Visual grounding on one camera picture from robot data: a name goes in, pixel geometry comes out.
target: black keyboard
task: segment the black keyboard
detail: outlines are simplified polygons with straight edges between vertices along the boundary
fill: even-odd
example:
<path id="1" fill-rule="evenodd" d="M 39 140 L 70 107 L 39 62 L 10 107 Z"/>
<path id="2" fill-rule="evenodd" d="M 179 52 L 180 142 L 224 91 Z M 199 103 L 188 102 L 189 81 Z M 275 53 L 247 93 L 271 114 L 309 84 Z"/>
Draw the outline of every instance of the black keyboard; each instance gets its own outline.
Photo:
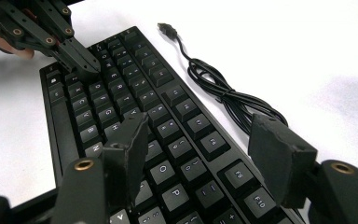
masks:
<path id="1" fill-rule="evenodd" d="M 137 27 L 89 50 L 102 66 L 89 86 L 58 63 L 40 70 L 58 186 L 70 162 L 99 156 L 125 118 L 147 112 L 145 180 L 111 223 L 302 223 Z"/>

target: white surface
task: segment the white surface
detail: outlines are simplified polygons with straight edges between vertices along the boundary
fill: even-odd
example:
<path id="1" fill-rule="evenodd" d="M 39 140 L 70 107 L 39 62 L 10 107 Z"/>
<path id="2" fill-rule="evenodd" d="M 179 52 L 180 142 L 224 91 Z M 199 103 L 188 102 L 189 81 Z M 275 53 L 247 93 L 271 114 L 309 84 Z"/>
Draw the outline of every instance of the white surface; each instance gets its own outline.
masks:
<path id="1" fill-rule="evenodd" d="M 319 150 L 318 161 L 358 167 L 358 0 L 89 0 L 71 9 L 85 46 L 138 26 L 245 151 L 248 137 L 186 77 L 187 61 L 158 22 L 171 24 L 190 57 L 215 66 L 233 89 L 282 112 Z M 12 205 L 54 188 L 38 74 L 51 62 L 0 52 L 0 195 Z"/>

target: spacebar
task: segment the spacebar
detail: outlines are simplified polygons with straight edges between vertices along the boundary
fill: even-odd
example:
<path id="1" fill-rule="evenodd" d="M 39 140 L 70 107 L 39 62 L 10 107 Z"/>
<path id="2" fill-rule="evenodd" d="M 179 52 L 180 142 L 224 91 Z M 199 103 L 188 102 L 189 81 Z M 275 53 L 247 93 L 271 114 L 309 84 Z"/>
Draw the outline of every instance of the spacebar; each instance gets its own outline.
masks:
<path id="1" fill-rule="evenodd" d="M 51 108 L 54 122 L 54 130 L 57 139 L 58 153 L 60 155 L 62 174 L 69 163 L 79 159 L 76 140 L 72 130 L 71 120 L 68 114 L 68 106 L 65 101 Z"/>

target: human hand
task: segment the human hand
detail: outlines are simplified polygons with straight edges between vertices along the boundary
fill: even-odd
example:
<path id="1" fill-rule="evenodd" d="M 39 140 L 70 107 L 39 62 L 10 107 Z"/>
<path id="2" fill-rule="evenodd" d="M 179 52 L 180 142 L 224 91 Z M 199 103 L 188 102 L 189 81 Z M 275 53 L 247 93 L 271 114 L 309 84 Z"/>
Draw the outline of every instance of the human hand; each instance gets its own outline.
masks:
<path id="1" fill-rule="evenodd" d="M 34 51 L 32 49 L 18 50 L 11 47 L 5 39 L 0 37 L 0 48 L 10 53 L 16 54 L 23 59 L 32 59 L 34 57 Z"/>

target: black cable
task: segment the black cable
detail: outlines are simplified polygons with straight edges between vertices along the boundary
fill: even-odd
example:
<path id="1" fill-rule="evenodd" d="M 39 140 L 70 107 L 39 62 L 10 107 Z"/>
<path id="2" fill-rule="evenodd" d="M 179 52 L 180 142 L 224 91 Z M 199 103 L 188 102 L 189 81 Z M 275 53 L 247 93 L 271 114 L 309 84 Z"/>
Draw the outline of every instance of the black cable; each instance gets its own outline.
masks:
<path id="1" fill-rule="evenodd" d="M 223 75 L 214 67 L 203 62 L 200 59 L 190 58 L 183 50 L 183 44 L 179 39 L 176 31 L 166 23 L 158 24 L 159 30 L 171 40 L 177 40 L 183 56 L 188 60 L 187 72 L 189 76 L 203 90 L 216 96 L 216 101 L 223 104 L 228 114 L 235 123 L 248 135 L 251 131 L 252 112 L 260 112 L 272 118 L 280 120 L 284 125 L 288 126 L 284 116 L 276 109 L 272 108 L 265 101 L 233 90 L 226 82 Z"/>

